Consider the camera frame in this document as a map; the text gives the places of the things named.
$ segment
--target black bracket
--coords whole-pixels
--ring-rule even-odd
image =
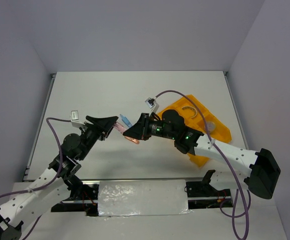
[[[250,165],[252,169],[250,177],[245,178],[244,182],[254,195],[271,199],[281,170],[269,150],[262,148],[256,155],[258,157],[255,164]]]

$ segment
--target gray wall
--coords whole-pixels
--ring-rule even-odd
[[[272,150],[275,199],[290,239],[290,0],[266,0],[229,70],[250,148]]]
[[[0,0],[0,194],[20,181],[50,75]]]
[[[228,70],[264,0],[8,0],[51,73]]]

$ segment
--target pink object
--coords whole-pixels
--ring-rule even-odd
[[[119,122],[116,122],[114,124],[114,128],[117,129],[121,134],[123,134],[127,129],[122,125],[120,124]],[[135,144],[139,144],[139,141],[137,139],[134,139],[134,138],[131,138],[131,137],[128,137],[128,136],[125,136],[125,138]]]

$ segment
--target cable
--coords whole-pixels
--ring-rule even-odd
[[[91,203],[92,203],[94,206],[96,206],[96,203],[94,203],[93,199],[91,199],[85,191],[84,191],[84,193],[85,193],[86,196],[89,198],[89,200],[91,201]]]
[[[199,112],[201,118],[203,119],[204,121],[204,125],[205,125],[205,129],[206,129],[206,134],[210,140],[210,142],[212,142],[212,138],[210,136],[210,132],[208,130],[208,125],[207,125],[207,121],[203,115],[203,113],[200,111],[199,107],[189,98],[187,97],[186,95],[182,94],[181,92],[179,91],[175,91],[175,90],[166,90],[166,91],[162,91],[161,93],[157,94],[155,98],[158,98],[159,96],[161,96],[162,94],[165,94],[165,93],[176,93],[176,94],[179,94],[181,96],[183,96],[185,99],[187,99],[196,109],[197,111]],[[242,189],[242,186],[239,182],[239,179],[238,179],[238,176],[237,174],[235,173],[235,170],[234,168],[231,166],[229,160],[227,159],[227,157],[225,156],[225,154],[221,151],[221,149],[215,144],[213,143],[213,146],[215,147],[215,149],[217,149],[217,151],[220,153],[220,155],[223,157],[223,159],[226,161],[230,171],[232,172],[234,178],[235,178],[235,181],[237,183],[237,186],[238,186],[238,190],[240,192],[240,195],[241,195],[241,198],[242,198],[242,201],[243,201],[243,205],[244,205],[244,209],[245,209],[245,216],[246,216],[246,229],[245,229],[245,234],[242,238],[240,238],[238,236],[238,233],[237,233],[237,230],[236,230],[236,225],[235,225],[235,211],[236,211],[236,203],[234,203],[234,206],[233,206],[233,215],[232,215],[232,226],[233,226],[233,231],[234,231],[234,234],[236,236],[236,238],[238,240],[246,240],[247,239],[247,236],[248,236],[248,233],[249,233],[249,213],[248,213],[248,206],[247,206],[247,202],[246,202],[246,198],[245,198],[245,195],[244,195],[244,192],[243,192],[243,189]]]
[[[160,117],[159,117],[157,114],[155,114],[154,112],[151,113],[151,116],[152,116],[155,120],[160,121]]]
[[[31,227],[31,229],[29,230],[29,232],[27,233],[27,235],[26,235],[22,240],[26,240],[26,239],[28,238],[28,236],[31,234],[31,232],[32,232],[32,231],[34,230],[34,228],[36,227],[38,221],[40,220],[40,217],[41,217],[41,216],[39,216],[39,217],[36,219],[34,225]]]
[[[58,119],[58,118],[54,118],[54,117],[46,118],[46,122],[47,122],[50,130],[52,131],[52,133],[53,133],[53,135],[54,135],[54,137],[56,139],[56,142],[57,142],[57,146],[58,146],[58,150],[59,150],[59,168],[58,168],[57,173],[55,174],[54,178],[50,182],[46,183],[45,185],[33,188],[32,189],[33,191],[39,191],[39,190],[42,190],[42,189],[48,187],[49,185],[51,185],[57,179],[58,175],[60,174],[60,171],[61,171],[61,168],[62,168],[62,164],[63,164],[63,153],[62,153],[62,150],[61,150],[61,144],[60,144],[58,136],[57,136],[54,128],[50,124],[49,120],[55,120],[55,121],[59,121],[59,122],[70,123],[70,120],[63,120],[63,119]],[[0,198],[7,197],[7,196],[10,196],[10,195],[14,195],[14,194],[26,194],[26,193],[28,193],[27,190],[12,191],[12,192],[0,195]]]
[[[83,197],[82,197],[82,202],[83,202],[83,210],[84,210],[84,212],[85,212],[86,210],[85,210],[85,205],[84,205],[84,193],[83,193],[82,195],[83,195]]]
[[[248,196],[249,196],[249,201],[248,201],[248,210],[250,209],[250,206],[251,206],[251,195],[250,195],[250,192],[247,190],[247,193],[248,193]],[[235,200],[234,200],[234,205],[236,205],[237,204],[237,200],[238,200],[238,190],[236,191],[236,197],[235,197]],[[225,215],[225,216],[227,216],[227,217],[230,217],[230,218],[240,218],[240,217],[242,217],[242,216],[244,216],[246,213],[244,212],[244,213],[242,213],[242,214],[240,214],[240,215],[237,215],[237,216],[233,216],[233,215],[229,215],[229,214],[227,214],[227,213],[225,213],[224,212],[224,210],[223,210],[223,205],[224,205],[224,203],[226,203],[226,202],[229,202],[230,201],[230,199],[224,199],[221,203],[220,203],[220,206],[219,206],[219,208],[220,208],[220,211]]]
[[[226,193],[226,191],[225,191],[225,190],[223,190],[223,193],[225,194],[225,197],[224,197],[224,199],[226,199],[226,197],[227,197],[227,193]]]

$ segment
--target blue object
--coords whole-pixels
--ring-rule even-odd
[[[128,118],[126,118],[122,114],[120,114],[120,117],[121,117],[121,120],[127,125],[127,127],[131,128],[133,126],[133,124],[131,124],[131,122],[128,120]]]

